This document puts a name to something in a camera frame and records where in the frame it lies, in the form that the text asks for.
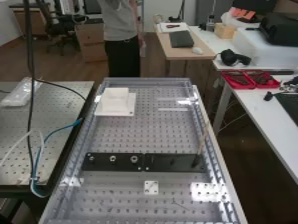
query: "white desk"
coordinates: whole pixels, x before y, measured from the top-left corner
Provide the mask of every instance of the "white desk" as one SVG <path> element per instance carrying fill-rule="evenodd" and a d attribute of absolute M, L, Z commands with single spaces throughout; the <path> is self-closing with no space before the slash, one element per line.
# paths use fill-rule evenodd
<path fill-rule="evenodd" d="M 274 76 L 278 81 L 287 81 L 294 76 Z M 258 127 L 270 147 L 281 159 L 292 179 L 298 184 L 298 126 L 292 122 L 275 97 L 266 102 L 267 91 L 281 92 L 278 89 L 235 90 L 225 83 L 213 129 L 218 134 L 231 92 Z"/>
<path fill-rule="evenodd" d="M 214 33 L 202 31 L 198 27 L 190 27 L 190 29 L 215 54 L 221 53 L 226 49 L 231 49 L 235 53 L 239 53 L 231 40 L 218 38 Z M 238 64 L 234 67 L 229 67 L 222 64 L 219 56 L 213 60 L 213 64 L 218 71 L 234 69 L 281 71 L 292 69 L 275 65 L 270 67 L 259 67 L 255 65 L 243 66 L 242 64 Z M 286 81 L 292 79 L 294 76 L 274 76 L 274 78 L 279 81 Z M 267 91 L 271 91 L 273 93 L 281 92 L 278 89 L 234 90 L 225 82 L 213 129 L 217 135 L 233 93 L 298 184 L 298 127 L 277 99 L 274 98 L 270 102 L 263 101 Z"/>
<path fill-rule="evenodd" d="M 203 43 L 209 46 L 209 48 L 213 50 L 215 54 L 219 54 L 223 50 L 231 49 L 235 53 L 241 53 L 235 46 L 233 45 L 231 40 L 221 39 L 213 32 L 201 30 L 197 26 L 190 26 L 190 30 L 193 33 L 199 37 L 199 39 L 203 41 Z M 243 64 L 237 64 L 234 67 L 226 66 L 222 61 L 221 57 L 217 56 L 217 58 L 213 60 L 213 64 L 215 66 L 215 69 L 218 71 L 222 70 L 289 70 L 295 69 L 296 66 L 292 66 L 292 68 L 289 67 L 281 67 L 275 66 L 274 64 L 271 66 L 257 66 L 255 64 L 250 64 L 249 66 L 245 66 Z"/>

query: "person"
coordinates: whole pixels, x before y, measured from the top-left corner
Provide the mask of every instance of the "person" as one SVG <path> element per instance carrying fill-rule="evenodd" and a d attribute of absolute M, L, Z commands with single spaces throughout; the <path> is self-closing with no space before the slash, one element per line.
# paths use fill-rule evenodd
<path fill-rule="evenodd" d="M 109 77 L 140 77 L 140 47 L 136 0 L 97 0 L 102 12 Z"/>

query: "black pants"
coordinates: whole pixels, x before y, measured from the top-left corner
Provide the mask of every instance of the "black pants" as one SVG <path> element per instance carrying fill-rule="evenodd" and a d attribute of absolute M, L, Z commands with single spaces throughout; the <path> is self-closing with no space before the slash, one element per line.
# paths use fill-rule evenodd
<path fill-rule="evenodd" d="M 140 47 L 137 36 L 124 41 L 105 41 L 109 77 L 140 77 Z"/>

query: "floor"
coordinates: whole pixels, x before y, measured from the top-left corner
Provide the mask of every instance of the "floor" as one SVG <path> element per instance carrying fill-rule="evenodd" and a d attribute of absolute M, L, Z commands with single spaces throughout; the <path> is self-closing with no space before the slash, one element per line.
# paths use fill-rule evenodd
<path fill-rule="evenodd" d="M 162 77 L 165 60 L 154 35 L 146 36 L 146 44 L 142 77 Z M 49 81 L 93 80 L 97 85 L 101 83 L 108 74 L 106 62 L 84 63 L 81 54 L 72 48 L 66 49 L 64 57 L 54 51 L 46 54 L 45 45 L 44 41 L 34 42 L 37 77 Z M 25 44 L 17 41 L 0 49 L 0 81 L 18 81 L 25 76 Z M 242 107 L 235 104 L 225 122 L 242 113 Z M 247 116 L 222 130 L 218 142 L 249 223 L 298 223 L 298 187 Z"/>

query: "papers on desk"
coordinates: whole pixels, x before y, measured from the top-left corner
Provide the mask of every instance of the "papers on desk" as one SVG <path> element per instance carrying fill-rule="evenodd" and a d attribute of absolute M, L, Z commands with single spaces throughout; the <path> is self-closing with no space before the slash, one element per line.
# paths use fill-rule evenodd
<path fill-rule="evenodd" d="M 157 30 L 159 33 L 173 33 L 177 31 L 189 31 L 189 26 L 186 23 L 159 23 L 157 24 Z"/>

